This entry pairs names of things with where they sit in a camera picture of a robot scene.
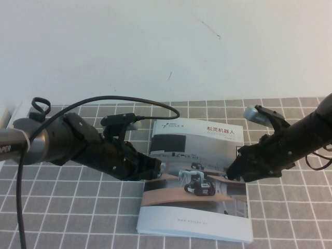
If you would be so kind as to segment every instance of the gray checkered mat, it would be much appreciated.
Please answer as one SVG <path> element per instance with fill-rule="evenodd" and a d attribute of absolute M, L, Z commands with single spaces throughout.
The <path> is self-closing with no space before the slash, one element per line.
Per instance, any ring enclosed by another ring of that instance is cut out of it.
<path fill-rule="evenodd" d="M 321 98 L 194 101 L 167 103 L 181 117 L 241 125 L 245 144 L 254 144 L 272 130 L 243 119 L 244 107 L 261 104 L 295 123 L 317 107 Z M 61 110 L 55 106 L 49 114 Z M 73 110 L 102 131 L 100 120 L 111 114 L 168 116 L 170 112 L 146 104 L 85 105 Z M 128 132 L 126 140 L 147 153 L 153 122 Z M 325 164 L 316 156 L 315 167 Z M 19 248 L 15 186 L 17 165 L 6 161 L 0 171 L 0 248 Z M 332 167 L 310 170 L 304 160 L 283 172 L 281 179 L 248 184 L 254 231 L 252 244 L 196 238 L 173 238 L 137 234 L 136 222 L 143 182 L 121 182 L 111 176 L 68 162 L 24 166 L 23 216 L 28 248 L 332 248 Z"/>

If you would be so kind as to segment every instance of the black robotic arm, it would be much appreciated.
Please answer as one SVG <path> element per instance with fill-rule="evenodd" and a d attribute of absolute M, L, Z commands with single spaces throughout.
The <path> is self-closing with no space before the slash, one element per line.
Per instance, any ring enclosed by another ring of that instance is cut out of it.
<path fill-rule="evenodd" d="M 249 109 L 247 119 L 274 128 L 273 135 L 264 135 L 258 144 L 243 146 L 228 168 L 229 179 L 242 177 L 245 182 L 269 177 L 281 177 L 282 170 L 295 166 L 295 161 L 315 153 L 332 143 L 332 94 L 307 117 L 290 125 L 278 113 L 262 106 Z M 319 169 L 332 164 L 332 159 Z"/>

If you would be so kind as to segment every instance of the logo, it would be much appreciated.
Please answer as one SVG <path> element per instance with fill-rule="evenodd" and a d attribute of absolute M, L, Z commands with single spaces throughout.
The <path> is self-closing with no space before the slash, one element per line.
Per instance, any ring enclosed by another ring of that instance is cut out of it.
<path fill-rule="evenodd" d="M 197 225 L 207 225 L 206 222 L 202 222 L 201 220 L 194 220 L 194 219 L 177 219 L 178 222 L 187 222 Z"/>
<path fill-rule="evenodd" d="M 10 145 L 2 146 L 2 147 L 0 147 L 0 153 L 10 152 L 10 149 L 11 149 Z"/>
<path fill-rule="evenodd" d="M 166 124 L 162 124 L 162 127 L 184 127 L 183 124 L 177 124 L 177 123 L 166 123 Z"/>

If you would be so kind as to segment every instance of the robotic arm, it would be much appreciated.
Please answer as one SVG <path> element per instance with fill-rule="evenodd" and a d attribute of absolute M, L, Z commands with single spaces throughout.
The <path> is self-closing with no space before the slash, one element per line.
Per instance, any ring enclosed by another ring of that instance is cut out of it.
<path fill-rule="evenodd" d="M 242 177 L 245 182 L 269 177 L 281 177 L 281 171 L 295 166 L 295 161 L 315 153 L 332 143 L 332 94 L 317 109 L 297 123 L 290 125 L 280 114 L 256 105 L 246 110 L 245 117 L 253 122 L 274 128 L 273 135 L 264 135 L 258 144 L 243 146 L 228 168 L 228 179 Z M 332 164 L 332 159 L 318 169 Z"/>
<path fill-rule="evenodd" d="M 36 105 L 36 102 L 48 104 L 49 108 L 44 112 Z M 0 161 L 13 159 L 18 162 L 26 148 L 27 138 L 31 139 L 32 134 L 48 122 L 45 115 L 50 111 L 50 103 L 44 99 L 35 98 L 32 104 L 39 113 L 30 113 L 29 118 L 14 121 L 13 129 L 0 129 Z M 96 128 L 75 113 L 61 115 L 41 129 L 36 138 L 31 141 L 23 164 L 48 161 L 55 165 L 63 165 L 73 160 L 123 181 L 157 178 L 161 161 L 137 152 L 131 143 L 124 141 L 126 131 L 139 120 L 173 119 L 179 116 L 177 110 L 167 105 L 157 102 L 154 104 L 175 111 L 177 116 L 140 117 L 133 113 L 111 115 L 101 120 L 104 132 L 98 133 Z"/>

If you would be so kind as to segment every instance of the printed photo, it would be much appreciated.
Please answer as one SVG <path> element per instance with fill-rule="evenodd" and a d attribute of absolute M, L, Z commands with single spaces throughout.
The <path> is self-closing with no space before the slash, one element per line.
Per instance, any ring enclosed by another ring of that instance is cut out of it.
<path fill-rule="evenodd" d="M 199 125 L 183 120 L 184 124 L 178 121 L 154 128 L 150 156 L 162 161 L 162 171 L 157 179 L 145 182 L 142 206 L 172 206 L 247 218 L 245 182 L 226 177 L 227 168 L 243 146 L 242 127 L 190 121 Z"/>

